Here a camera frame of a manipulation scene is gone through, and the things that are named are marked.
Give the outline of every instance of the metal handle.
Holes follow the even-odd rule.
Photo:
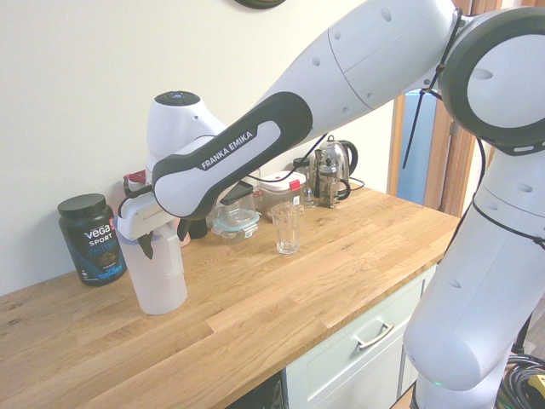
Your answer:
[[[354,336],[354,339],[358,341],[358,348],[360,351],[363,351],[364,349],[367,349],[368,347],[375,345],[379,341],[381,341],[386,335],[388,335],[390,332],[392,332],[392,329],[395,327],[394,324],[387,324],[386,322],[382,323],[381,329],[385,328],[386,330],[384,332],[381,332],[378,336],[374,337],[367,343],[359,339],[358,337]]]

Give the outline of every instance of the cable bundle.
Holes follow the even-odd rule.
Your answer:
[[[498,409],[545,408],[545,360],[531,355],[509,357],[508,371],[497,397]]]

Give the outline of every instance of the wooden door frame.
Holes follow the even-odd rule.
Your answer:
[[[545,2],[545,0],[523,0]],[[499,9],[502,0],[454,0],[464,14],[482,14]],[[404,99],[396,100],[390,154],[388,193],[396,194],[401,156]],[[424,205],[453,216],[461,216],[468,186],[475,138],[453,121],[442,101],[438,101],[433,124],[432,146],[426,181]]]

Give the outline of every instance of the white cabinet drawer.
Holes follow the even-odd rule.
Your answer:
[[[286,367],[290,409],[315,407],[403,335],[430,268]],[[360,350],[360,341],[372,342]],[[397,358],[399,379],[401,353]]]
[[[314,409],[389,409],[398,398],[403,332]]]

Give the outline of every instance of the vega sport container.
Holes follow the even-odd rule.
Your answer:
[[[59,226],[65,237],[79,279],[101,286],[127,270],[113,226],[112,208],[98,193],[65,200],[57,206]]]

